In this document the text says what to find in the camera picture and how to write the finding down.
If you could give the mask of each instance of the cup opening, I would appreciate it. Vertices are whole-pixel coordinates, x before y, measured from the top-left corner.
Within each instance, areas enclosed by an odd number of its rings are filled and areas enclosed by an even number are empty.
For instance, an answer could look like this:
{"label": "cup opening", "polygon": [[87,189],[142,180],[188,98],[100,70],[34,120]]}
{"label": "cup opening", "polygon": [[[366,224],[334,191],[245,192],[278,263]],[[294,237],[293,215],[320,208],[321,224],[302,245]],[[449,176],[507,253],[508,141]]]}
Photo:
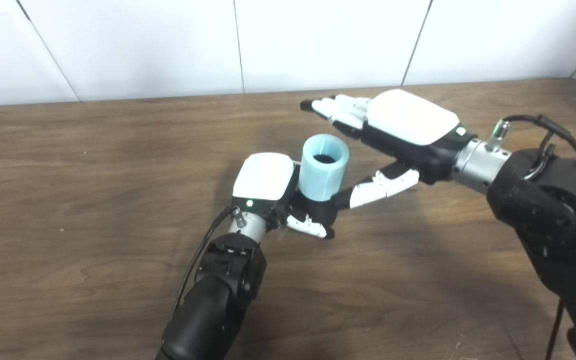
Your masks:
{"label": "cup opening", "polygon": [[334,141],[321,139],[312,147],[310,154],[321,164],[334,164],[343,157],[343,148]]}

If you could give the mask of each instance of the light blue cup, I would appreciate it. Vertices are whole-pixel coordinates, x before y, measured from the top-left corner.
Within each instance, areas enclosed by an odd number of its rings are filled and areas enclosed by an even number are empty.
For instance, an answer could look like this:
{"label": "light blue cup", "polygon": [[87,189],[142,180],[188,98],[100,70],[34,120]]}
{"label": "light blue cup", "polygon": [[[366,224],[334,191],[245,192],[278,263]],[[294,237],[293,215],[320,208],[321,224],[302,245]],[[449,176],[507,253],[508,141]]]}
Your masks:
{"label": "light blue cup", "polygon": [[318,134],[307,139],[299,170],[301,193],[313,201],[330,200],[339,191],[349,157],[348,146],[339,137]]}

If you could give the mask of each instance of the silver metal joint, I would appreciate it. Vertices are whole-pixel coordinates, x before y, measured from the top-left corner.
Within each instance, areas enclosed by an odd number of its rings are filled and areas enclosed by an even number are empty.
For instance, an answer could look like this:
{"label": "silver metal joint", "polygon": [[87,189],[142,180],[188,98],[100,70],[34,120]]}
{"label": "silver metal joint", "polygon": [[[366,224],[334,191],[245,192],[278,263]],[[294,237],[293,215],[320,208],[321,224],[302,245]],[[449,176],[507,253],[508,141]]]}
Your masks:
{"label": "silver metal joint", "polygon": [[232,218],[235,221],[235,223],[237,223],[237,228],[243,228],[248,224],[246,222],[246,219],[244,218],[242,210],[238,206],[235,207],[235,209],[232,211]]}
{"label": "silver metal joint", "polygon": [[256,241],[257,243],[261,243],[261,240],[266,234],[266,229],[268,228],[268,224],[263,217],[257,214],[253,214],[252,212],[239,211],[237,216],[241,216],[242,220],[244,221],[243,224],[245,224],[240,226],[237,218],[235,218],[234,212],[232,216],[234,219],[232,220],[230,228],[228,229],[229,233],[242,234]]}
{"label": "silver metal joint", "polygon": [[492,133],[490,134],[490,139],[486,144],[486,150],[490,153],[496,153],[501,148],[501,144],[504,142],[504,138],[508,134],[508,130],[510,129],[510,121],[506,121],[504,119],[500,119],[496,122]]}
{"label": "silver metal joint", "polygon": [[459,152],[452,169],[452,180],[484,195],[511,154],[503,148],[490,152],[487,145],[486,141],[472,139]]}

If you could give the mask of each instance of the white robotic hand cover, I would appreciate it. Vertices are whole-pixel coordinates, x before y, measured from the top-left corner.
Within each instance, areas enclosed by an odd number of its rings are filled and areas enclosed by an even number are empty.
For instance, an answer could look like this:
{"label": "white robotic hand cover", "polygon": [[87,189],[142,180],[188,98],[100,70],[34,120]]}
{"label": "white robotic hand cover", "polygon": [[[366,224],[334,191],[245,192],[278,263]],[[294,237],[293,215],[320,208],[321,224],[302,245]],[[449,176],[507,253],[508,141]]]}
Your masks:
{"label": "white robotic hand cover", "polygon": [[234,198],[276,201],[286,193],[295,171],[295,162],[283,153],[250,155],[239,171],[232,189]]}
{"label": "white robotic hand cover", "polygon": [[459,124],[454,112],[402,89],[375,98],[337,95],[312,102],[312,109],[330,123],[339,121],[361,130],[364,123],[418,146],[434,143]]}

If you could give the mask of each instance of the fingertip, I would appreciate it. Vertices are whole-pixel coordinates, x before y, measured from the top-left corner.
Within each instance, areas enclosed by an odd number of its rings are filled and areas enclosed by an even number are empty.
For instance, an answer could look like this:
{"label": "fingertip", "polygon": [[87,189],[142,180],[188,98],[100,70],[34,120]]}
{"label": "fingertip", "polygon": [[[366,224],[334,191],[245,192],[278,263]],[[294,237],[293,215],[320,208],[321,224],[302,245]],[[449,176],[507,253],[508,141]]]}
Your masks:
{"label": "fingertip", "polygon": [[334,239],[335,230],[334,228],[326,228],[326,237],[324,239]]}
{"label": "fingertip", "polygon": [[299,108],[302,109],[304,112],[313,112],[315,111],[313,109],[313,101],[314,100],[301,101],[301,103],[299,104]]}

